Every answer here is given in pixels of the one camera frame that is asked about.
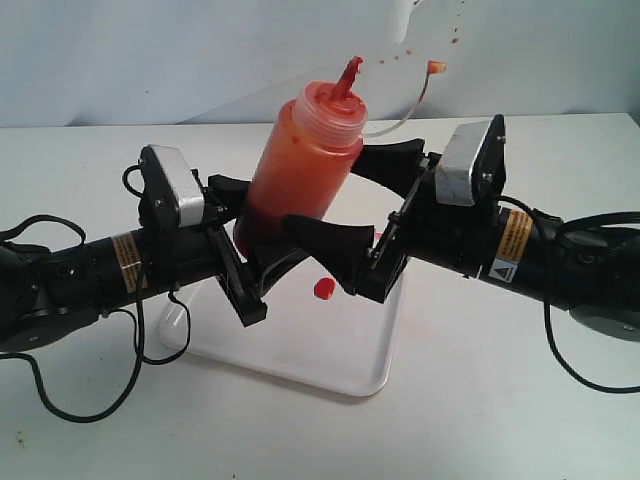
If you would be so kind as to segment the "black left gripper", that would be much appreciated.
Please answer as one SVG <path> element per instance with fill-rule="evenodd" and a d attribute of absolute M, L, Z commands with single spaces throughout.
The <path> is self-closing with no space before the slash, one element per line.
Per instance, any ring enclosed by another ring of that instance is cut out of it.
<path fill-rule="evenodd" d="M 153 202 L 144 202 L 144 257 L 150 288 L 164 293 L 216 277 L 243 326 L 266 318 L 261 298 L 288 272 L 308 258 L 290 243 L 251 243 L 247 277 L 224 229 L 226 220 L 238 217 L 250 182 L 221 174 L 208 177 L 206 206 L 200 223 L 165 229 Z"/>

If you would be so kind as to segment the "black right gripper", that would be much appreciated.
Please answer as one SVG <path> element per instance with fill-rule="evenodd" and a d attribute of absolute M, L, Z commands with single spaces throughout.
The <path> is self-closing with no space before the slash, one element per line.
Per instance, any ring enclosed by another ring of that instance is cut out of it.
<path fill-rule="evenodd" d="M 410 258 L 471 278 L 485 278 L 500 234 L 500 169 L 490 193 L 472 207 L 436 201 L 434 173 L 439 154 L 424 155 L 425 141 L 365 145 L 351 173 L 404 199 L 373 251 L 373 225 L 355 226 L 286 215 L 288 240 L 320 263 L 346 293 L 382 303 Z"/>

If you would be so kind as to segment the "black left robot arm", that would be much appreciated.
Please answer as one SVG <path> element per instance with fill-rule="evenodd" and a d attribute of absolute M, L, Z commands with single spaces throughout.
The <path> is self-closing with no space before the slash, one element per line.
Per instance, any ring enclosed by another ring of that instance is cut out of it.
<path fill-rule="evenodd" d="M 145 175 L 138 230 L 56 252 L 15 241 L 29 226 L 57 222 L 55 216 L 35 215 L 2 232 L 2 351 L 50 345 L 119 307 L 209 278 L 219 281 L 243 325 L 264 320 L 263 296 L 307 255 L 277 244 L 240 259 L 225 226 L 247 190 L 245 181 L 210 177 L 196 186 L 203 214 L 182 226 L 167 183 Z"/>

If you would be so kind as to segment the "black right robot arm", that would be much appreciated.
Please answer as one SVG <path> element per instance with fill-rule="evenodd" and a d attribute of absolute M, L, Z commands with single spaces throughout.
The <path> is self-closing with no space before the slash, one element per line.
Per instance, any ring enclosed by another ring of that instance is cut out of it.
<path fill-rule="evenodd" d="M 286 237 L 351 295 L 383 302 L 415 258 L 539 300 L 586 327 L 639 338 L 639 216 L 600 214 L 564 221 L 506 197 L 504 140 L 443 153 L 422 140 L 366 147 L 354 174 L 398 194 L 380 236 L 372 229 L 299 215 Z"/>

